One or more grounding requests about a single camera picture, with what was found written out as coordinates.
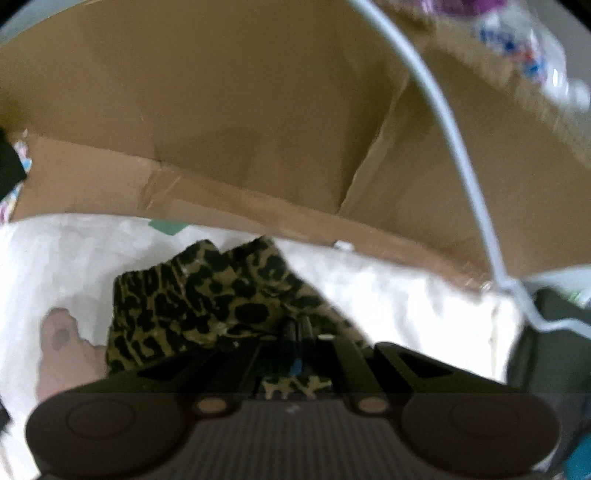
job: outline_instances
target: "white cable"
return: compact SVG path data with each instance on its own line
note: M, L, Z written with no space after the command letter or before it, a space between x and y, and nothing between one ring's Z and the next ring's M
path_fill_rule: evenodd
M460 129L431 71L404 34L371 0L348 0L348 2L387 40L412 74L434 112L468 196L496 285L512 293L525 317L535 329L542 332L568 329L591 339L591 325L578 319L568 318L552 322L544 320L535 308L523 283L507 274L491 216L486 208L484 195L472 168Z

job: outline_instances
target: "brown cardboard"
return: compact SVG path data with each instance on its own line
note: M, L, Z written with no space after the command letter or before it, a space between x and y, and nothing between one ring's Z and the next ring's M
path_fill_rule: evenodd
M481 288L486 280L469 264L452 262L416 242L153 160L31 134L27 141L35 168L14 220L44 213L100 212L167 218L320 245L344 240L360 253L431 270L459 286Z
M586 141L508 61L386 8L457 116L510 273L590 262ZM0 121L41 134L19 218L161 216L487 267L432 113L345 0L73 7L0 49Z

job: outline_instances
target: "leopard print fabric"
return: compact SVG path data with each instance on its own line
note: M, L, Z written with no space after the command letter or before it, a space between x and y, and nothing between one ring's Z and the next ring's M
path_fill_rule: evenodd
M319 394L332 393L332 380L318 375L266 377L262 380L257 398L264 400L315 400Z
M165 263L120 275L113 294L106 351L109 374L195 345L239 345L243 338L278 335L285 317L307 316L317 335L341 334L366 345L348 320L290 271L266 237L225 253L207 240L199 241ZM268 380L266 391L281 396L295 390L306 393L310 382L327 387L326 381L312 377L277 378Z

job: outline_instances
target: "white fabric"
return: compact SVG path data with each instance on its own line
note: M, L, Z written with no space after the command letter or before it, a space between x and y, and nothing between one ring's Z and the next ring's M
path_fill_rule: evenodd
M96 215L32 218L0 229L0 395L14 419L1 442L15 479L38 472L24 440L36 405L40 322L52 307L104 344L116 275L163 262L200 239L221 250L253 235L190 226L167 236L148 220ZM521 320L512 301L459 291L424 271L352 252L279 239L293 271L373 341L399 343L484 377L504 380ZM0 480L3 473L0 469Z

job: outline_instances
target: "blue object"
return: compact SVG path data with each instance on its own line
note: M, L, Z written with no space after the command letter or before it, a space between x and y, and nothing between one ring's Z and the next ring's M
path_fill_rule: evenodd
M567 480L591 480L591 433L587 434L564 463Z
M296 358L290 369L290 377L301 375L303 368L304 364L302 363L301 358Z

